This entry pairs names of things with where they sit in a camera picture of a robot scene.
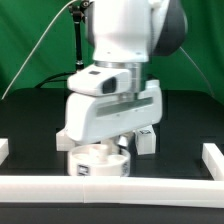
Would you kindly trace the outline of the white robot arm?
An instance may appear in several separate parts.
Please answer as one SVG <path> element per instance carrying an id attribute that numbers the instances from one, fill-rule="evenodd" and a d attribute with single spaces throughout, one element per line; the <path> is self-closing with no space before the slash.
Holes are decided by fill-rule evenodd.
<path id="1" fill-rule="evenodd" d="M 85 145 L 158 123 L 160 83 L 145 81 L 142 66 L 183 43 L 180 0 L 94 0 L 87 26 L 94 63 L 68 79 L 67 136 Z"/>

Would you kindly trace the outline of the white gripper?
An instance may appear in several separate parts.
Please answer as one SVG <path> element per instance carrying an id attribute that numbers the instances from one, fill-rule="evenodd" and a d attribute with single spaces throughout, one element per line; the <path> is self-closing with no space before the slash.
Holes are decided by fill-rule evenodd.
<path id="1" fill-rule="evenodd" d="M 136 100 L 120 103 L 118 99 L 118 95 L 71 94 L 66 105 L 67 136 L 78 144 L 90 144 L 120 135 L 117 145 L 126 148 L 128 135 L 123 133 L 161 120 L 162 94 L 156 79 L 146 82 L 145 90 Z"/>

